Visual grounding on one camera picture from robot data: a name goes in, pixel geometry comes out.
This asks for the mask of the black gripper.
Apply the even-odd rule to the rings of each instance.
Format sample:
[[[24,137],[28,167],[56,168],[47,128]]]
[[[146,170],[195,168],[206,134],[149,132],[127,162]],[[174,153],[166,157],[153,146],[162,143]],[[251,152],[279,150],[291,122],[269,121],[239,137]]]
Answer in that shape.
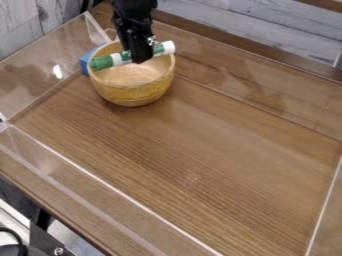
[[[111,5],[123,48],[131,52],[132,62],[140,64],[154,56],[151,12],[158,7],[158,0],[111,0]]]

